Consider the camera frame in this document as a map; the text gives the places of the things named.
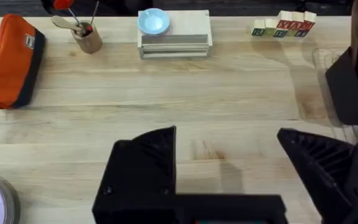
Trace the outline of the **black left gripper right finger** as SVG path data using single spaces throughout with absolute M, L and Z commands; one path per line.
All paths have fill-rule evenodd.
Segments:
M 277 138 L 324 224 L 358 224 L 358 143 L 282 128 Z

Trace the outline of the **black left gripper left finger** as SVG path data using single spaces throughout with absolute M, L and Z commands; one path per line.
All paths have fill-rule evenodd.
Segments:
M 174 223 L 171 208 L 131 208 L 176 191 L 176 126 L 156 129 L 112 147 L 92 207 L 96 223 Z

